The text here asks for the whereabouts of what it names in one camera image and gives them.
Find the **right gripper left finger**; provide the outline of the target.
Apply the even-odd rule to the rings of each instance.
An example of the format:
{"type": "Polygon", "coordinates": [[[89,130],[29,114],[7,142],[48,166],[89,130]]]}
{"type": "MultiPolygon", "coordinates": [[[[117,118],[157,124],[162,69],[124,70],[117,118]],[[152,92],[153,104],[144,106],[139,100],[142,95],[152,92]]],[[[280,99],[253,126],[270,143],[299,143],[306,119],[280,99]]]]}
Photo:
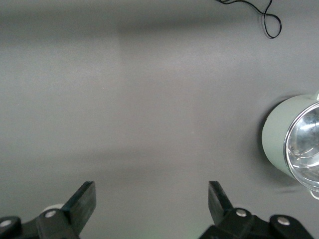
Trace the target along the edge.
{"type": "Polygon", "coordinates": [[[23,223],[18,216],[1,217],[2,239],[78,239],[96,208],[95,182],[86,181],[65,204],[47,207],[23,223]]]}

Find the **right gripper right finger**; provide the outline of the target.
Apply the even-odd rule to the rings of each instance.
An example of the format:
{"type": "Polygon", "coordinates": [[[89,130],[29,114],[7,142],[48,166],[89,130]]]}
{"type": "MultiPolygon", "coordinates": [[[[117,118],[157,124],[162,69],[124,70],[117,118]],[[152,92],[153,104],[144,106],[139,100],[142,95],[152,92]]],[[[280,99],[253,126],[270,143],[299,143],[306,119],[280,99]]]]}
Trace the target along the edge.
{"type": "Polygon", "coordinates": [[[208,207],[214,224],[201,239],[312,239],[313,236],[295,218],[272,215],[268,221],[243,208],[235,208],[220,183],[210,181],[208,207]]]}

